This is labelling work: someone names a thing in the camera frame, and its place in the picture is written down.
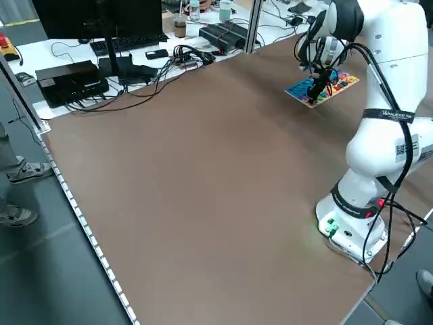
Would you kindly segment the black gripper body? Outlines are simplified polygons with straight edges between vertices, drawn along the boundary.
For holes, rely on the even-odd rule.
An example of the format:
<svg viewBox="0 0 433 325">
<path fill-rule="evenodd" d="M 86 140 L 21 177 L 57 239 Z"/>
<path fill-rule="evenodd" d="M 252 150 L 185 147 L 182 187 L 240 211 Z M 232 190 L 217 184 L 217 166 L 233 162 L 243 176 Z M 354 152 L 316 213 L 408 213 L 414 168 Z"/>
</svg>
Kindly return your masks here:
<svg viewBox="0 0 433 325">
<path fill-rule="evenodd" d="M 312 79 L 314 84 L 318 83 L 330 83 L 332 80 L 332 73 L 334 69 L 331 66 L 322 67 L 318 65 L 313 65 L 312 69 Z"/>
</svg>

